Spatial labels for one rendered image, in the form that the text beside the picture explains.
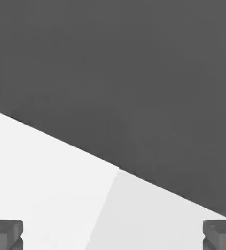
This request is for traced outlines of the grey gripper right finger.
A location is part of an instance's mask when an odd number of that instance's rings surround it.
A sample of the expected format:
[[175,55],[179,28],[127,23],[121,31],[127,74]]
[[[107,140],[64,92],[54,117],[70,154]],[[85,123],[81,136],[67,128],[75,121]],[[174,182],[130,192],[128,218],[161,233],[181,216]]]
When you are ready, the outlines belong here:
[[226,250],[226,220],[204,220],[202,250]]

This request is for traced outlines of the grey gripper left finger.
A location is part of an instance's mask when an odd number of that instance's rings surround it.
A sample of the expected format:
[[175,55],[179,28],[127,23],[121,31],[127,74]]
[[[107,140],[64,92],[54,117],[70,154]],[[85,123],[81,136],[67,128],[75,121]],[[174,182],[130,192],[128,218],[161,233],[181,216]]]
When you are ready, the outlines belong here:
[[0,250],[23,250],[21,220],[0,220]]

